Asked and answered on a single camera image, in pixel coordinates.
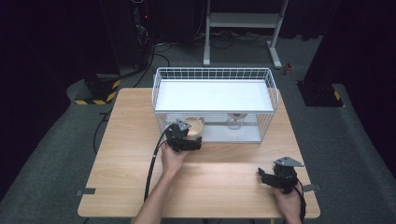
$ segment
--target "wooden table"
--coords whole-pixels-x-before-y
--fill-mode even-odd
[[[82,217],[135,217],[143,204],[146,179],[160,130],[151,106],[151,89],[120,90],[87,183],[94,194],[82,196]],[[208,144],[186,159],[164,217],[281,217],[275,196],[257,168],[272,174],[273,161],[290,156],[303,161],[282,101],[262,143]],[[299,179],[310,184],[304,168]],[[151,188],[162,173],[158,159]],[[305,194],[307,218],[320,210],[313,191]]]

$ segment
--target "wire rack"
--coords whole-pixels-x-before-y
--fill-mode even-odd
[[[205,88],[199,83],[211,83],[219,86],[223,91],[228,89],[228,85],[238,85],[236,91],[247,87],[247,85],[260,85],[260,94],[256,96],[266,95],[270,109],[250,108],[248,104],[240,104],[238,109],[211,109],[207,101],[216,101],[216,95],[205,98],[205,102],[199,107],[189,108],[186,100],[175,101],[170,109],[162,110],[159,106],[159,99],[163,95],[172,95],[169,90],[166,94],[162,91],[165,84],[176,83],[180,88],[180,92],[175,96],[184,95],[189,89],[182,91],[182,88],[195,88],[195,101],[202,97],[205,98]],[[163,131],[167,125],[176,119],[184,119],[189,117],[204,117],[206,124],[204,127],[203,141],[205,142],[238,142],[238,143],[258,143],[262,141],[272,117],[276,112],[278,105],[278,91],[271,70],[268,68],[186,68],[186,67],[167,67],[158,68],[152,91],[152,105],[156,115],[156,119]],[[225,120],[229,113],[247,113],[245,118],[245,130],[227,130]]]

